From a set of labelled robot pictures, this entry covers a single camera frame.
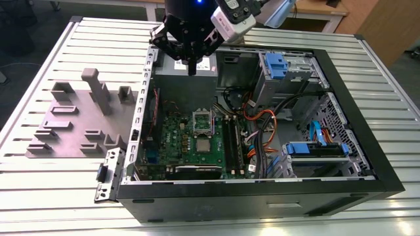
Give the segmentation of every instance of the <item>floor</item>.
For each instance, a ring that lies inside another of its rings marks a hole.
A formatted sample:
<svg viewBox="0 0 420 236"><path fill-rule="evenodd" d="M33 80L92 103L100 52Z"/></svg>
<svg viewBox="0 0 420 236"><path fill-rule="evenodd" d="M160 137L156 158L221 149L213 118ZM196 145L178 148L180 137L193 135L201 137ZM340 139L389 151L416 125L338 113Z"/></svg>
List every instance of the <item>floor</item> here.
<svg viewBox="0 0 420 236"><path fill-rule="evenodd" d="M52 11L49 2L34 1L33 12L38 23L28 28L36 45L34 51L22 57L10 57L0 52L0 72L8 81L0 84L0 129L18 103L26 87L36 75L54 42L73 15L126 20L146 20L145 10L136 7L90 5L78 3L60 3L61 10ZM157 19L162 12L158 9ZM409 58L404 54L389 68L394 78L402 86L414 104L420 106L420 59Z"/></svg>

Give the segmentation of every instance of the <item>open computer tower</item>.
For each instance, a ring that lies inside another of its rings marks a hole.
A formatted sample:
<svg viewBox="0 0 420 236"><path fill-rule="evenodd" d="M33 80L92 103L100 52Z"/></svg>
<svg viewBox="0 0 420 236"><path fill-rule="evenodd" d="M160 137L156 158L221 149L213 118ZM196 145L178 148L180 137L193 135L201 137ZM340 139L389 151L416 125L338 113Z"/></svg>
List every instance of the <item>open computer tower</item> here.
<svg viewBox="0 0 420 236"><path fill-rule="evenodd" d="M142 76L96 203L209 221L332 215L404 191L324 50L222 46L188 76L150 46Z"/></svg>

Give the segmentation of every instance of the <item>motherboard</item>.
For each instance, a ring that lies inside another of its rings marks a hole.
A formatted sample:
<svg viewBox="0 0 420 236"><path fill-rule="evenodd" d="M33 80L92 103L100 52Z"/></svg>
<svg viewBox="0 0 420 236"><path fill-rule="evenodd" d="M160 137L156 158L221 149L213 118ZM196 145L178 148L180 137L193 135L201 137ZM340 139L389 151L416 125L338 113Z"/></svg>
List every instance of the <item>motherboard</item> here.
<svg viewBox="0 0 420 236"><path fill-rule="evenodd" d="M244 129L236 117L210 118L166 116L162 121L161 142L157 149L145 149L142 163L136 163L140 180L170 179L170 174L202 173L201 178L245 178L244 152L240 130ZM209 128L210 135L197 130Z"/></svg>

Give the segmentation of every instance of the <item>ram slot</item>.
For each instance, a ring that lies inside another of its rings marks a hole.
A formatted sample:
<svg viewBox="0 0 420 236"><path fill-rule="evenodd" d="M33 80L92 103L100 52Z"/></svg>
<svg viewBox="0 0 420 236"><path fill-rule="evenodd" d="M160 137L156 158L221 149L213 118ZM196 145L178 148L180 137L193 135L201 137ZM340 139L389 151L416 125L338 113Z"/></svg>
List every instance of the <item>ram slot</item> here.
<svg viewBox="0 0 420 236"><path fill-rule="evenodd" d="M232 172L233 160L232 160L232 148L230 148L230 138L229 138L229 120L222 121L222 146L224 146L224 162L226 172Z"/></svg>
<svg viewBox="0 0 420 236"><path fill-rule="evenodd" d="M234 129L234 121L229 120L229 138L230 138L230 151L232 151L232 158L233 158L233 167L236 173L240 172L240 160L238 160L238 153L237 153L237 143L236 143L236 129Z"/></svg>
<svg viewBox="0 0 420 236"><path fill-rule="evenodd" d="M238 170L241 174L244 173L244 156L242 156L242 145L241 145L241 132L238 127L237 118L234 118L234 137L236 137L236 149L237 149L237 161L238 161Z"/></svg>

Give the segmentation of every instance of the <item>aluminum table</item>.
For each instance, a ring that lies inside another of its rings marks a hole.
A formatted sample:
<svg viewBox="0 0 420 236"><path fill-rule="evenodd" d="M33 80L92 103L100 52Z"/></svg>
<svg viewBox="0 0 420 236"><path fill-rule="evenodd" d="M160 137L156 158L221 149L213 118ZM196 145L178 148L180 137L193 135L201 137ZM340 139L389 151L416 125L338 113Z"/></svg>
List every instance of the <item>aluminum table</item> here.
<svg viewBox="0 0 420 236"><path fill-rule="evenodd" d="M54 82L86 89L81 70L94 67L108 89L130 86L137 90L149 29L157 24L73 18L65 27L0 132L0 233L420 235L420 113L368 44L353 35L253 29L245 44L328 51L406 189L386 200L362 203L329 217L140 224L120 204L93 204L102 159L24 156Z"/></svg>

